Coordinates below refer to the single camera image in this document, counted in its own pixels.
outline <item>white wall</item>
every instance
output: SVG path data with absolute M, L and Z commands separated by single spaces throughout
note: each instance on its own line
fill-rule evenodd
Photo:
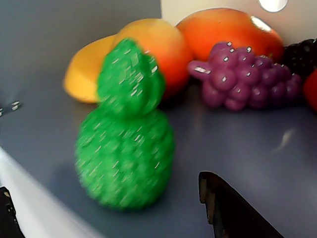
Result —
M 258 0 L 161 0 L 162 18 L 173 25 L 193 12 L 214 7 L 230 7 L 261 18 L 286 45 L 317 37 L 316 0 L 289 0 L 283 10 L 275 13 L 265 11 Z

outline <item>orange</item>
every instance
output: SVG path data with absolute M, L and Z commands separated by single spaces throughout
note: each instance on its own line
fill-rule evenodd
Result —
M 193 60 L 193 54 L 177 28 L 162 19 L 137 20 L 121 29 L 111 48 L 125 38 L 135 40 L 144 52 L 156 58 L 166 81 L 164 99 L 185 87 L 189 80 L 187 64 Z
M 232 42 L 235 48 L 250 46 L 256 55 L 279 62 L 284 54 L 281 37 L 255 16 L 230 8 L 199 11 L 183 19 L 177 28 L 199 60 L 206 61 L 218 42 Z
M 72 58 L 64 79 L 64 89 L 84 103 L 97 103 L 97 78 L 115 35 L 94 41 Z

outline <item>gray surface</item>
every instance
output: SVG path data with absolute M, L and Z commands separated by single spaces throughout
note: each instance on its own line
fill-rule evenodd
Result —
M 160 17 L 159 0 L 0 0 L 0 102 L 30 85 L 41 90 L 37 77 L 66 70 L 86 44 L 148 17 Z
M 316 115 L 307 108 L 212 113 L 195 87 L 166 110 L 177 138 L 166 195 L 137 214 L 114 213 L 88 199 L 74 171 L 73 147 L 93 106 L 63 92 L 63 74 L 85 44 L 131 20 L 159 16 L 159 1 L 74 2 L 0 1 L 0 97 L 25 103 L 0 118 L 0 145 L 9 154 L 109 238 L 212 237 L 198 198 L 202 170 L 225 178 L 286 238 L 317 235 Z
M 52 75 L 51 82 L 59 77 Z M 58 83 L 43 84 L 41 78 L 38 98 L 29 89 L 23 98 L 27 105 L 1 118 L 0 143 L 107 237 L 212 237 L 198 197 L 202 170 L 227 180 L 286 238 L 317 235 L 317 118 L 309 109 L 212 113 L 191 87 L 183 103 L 166 110 L 177 138 L 167 193 L 142 213 L 119 214 L 88 199 L 73 167 L 77 128 L 93 107 L 73 101 Z

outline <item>grape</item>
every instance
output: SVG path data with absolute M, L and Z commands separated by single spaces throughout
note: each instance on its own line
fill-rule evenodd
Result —
M 238 64 L 253 65 L 255 62 L 255 54 L 253 52 L 238 51 L 236 52 L 238 58 Z
M 211 58 L 213 57 L 214 54 L 218 53 L 218 51 L 226 48 L 233 48 L 231 42 L 219 42 L 213 46 L 213 48 L 210 51 L 208 62 L 211 61 Z
M 267 56 L 257 56 L 254 63 L 260 71 L 271 68 L 273 61 Z
M 298 75 L 298 74 L 292 74 L 292 77 L 291 77 L 291 80 L 298 83 L 298 84 L 301 84 L 302 83 L 302 78 Z
M 245 52 L 245 53 L 250 53 L 250 52 L 252 52 L 252 48 L 251 47 L 238 47 L 237 49 L 236 49 L 236 52 L 238 53 L 238 52 Z
M 212 64 L 194 60 L 187 65 L 187 70 L 194 78 L 199 79 L 200 81 L 206 81 L 210 77 Z
M 244 83 L 238 82 L 229 92 L 229 97 L 237 101 L 246 102 L 251 96 L 251 88 Z
M 222 105 L 226 95 L 218 92 L 208 81 L 205 81 L 202 87 L 202 97 L 208 106 L 217 108 Z
M 271 97 L 273 100 L 281 99 L 286 95 L 286 84 L 284 82 L 278 82 L 274 87 L 271 88 Z
M 234 50 L 224 42 L 216 44 L 208 62 L 193 61 L 188 70 L 204 81 L 202 98 L 212 108 L 261 110 L 294 104 L 302 97 L 299 75 L 267 56 L 255 56 L 250 47 Z
M 233 48 L 225 48 L 214 53 L 209 58 L 209 62 L 217 65 L 217 67 L 233 68 L 237 65 L 238 58 Z
M 269 90 L 264 85 L 258 85 L 252 89 L 251 100 L 254 102 L 265 102 L 268 96 Z
M 222 67 L 212 72 L 210 81 L 215 89 L 228 92 L 237 84 L 237 77 L 232 70 Z
M 273 68 L 276 68 L 278 80 L 286 81 L 290 79 L 292 76 L 291 71 L 289 70 L 289 67 L 287 67 L 286 65 L 283 65 L 283 64 L 280 65 L 278 63 L 275 63 L 273 65 Z
M 289 80 L 292 77 L 292 73 L 289 69 L 289 67 L 287 67 L 286 65 L 282 64 L 281 68 L 283 70 L 283 80 Z
M 277 83 L 277 71 L 275 68 L 263 70 L 262 83 L 268 88 L 273 87 Z
M 258 69 L 250 65 L 239 65 L 235 72 L 239 81 L 250 86 L 257 85 L 261 80 Z
M 292 80 L 288 80 L 286 82 L 286 92 L 287 100 L 295 102 L 301 94 L 300 85 Z
M 232 110 L 234 112 L 237 112 L 237 111 L 241 111 L 242 109 L 245 108 L 246 106 L 246 102 L 238 102 L 238 101 L 235 101 L 233 99 L 226 99 L 224 101 L 224 105 L 229 109 L 229 110 Z

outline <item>gray table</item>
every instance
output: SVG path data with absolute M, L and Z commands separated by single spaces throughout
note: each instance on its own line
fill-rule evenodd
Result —
M 0 144 L 107 237 L 212 237 L 198 196 L 203 170 L 227 180 L 286 238 L 317 235 L 317 116 L 308 108 L 211 112 L 191 86 L 181 103 L 164 109 L 177 140 L 166 194 L 143 212 L 120 214 L 99 207 L 78 183 L 77 129 L 94 106 L 69 98 L 62 78 L 62 71 L 39 75 L 37 87 L 25 88 L 25 107 L 0 119 Z

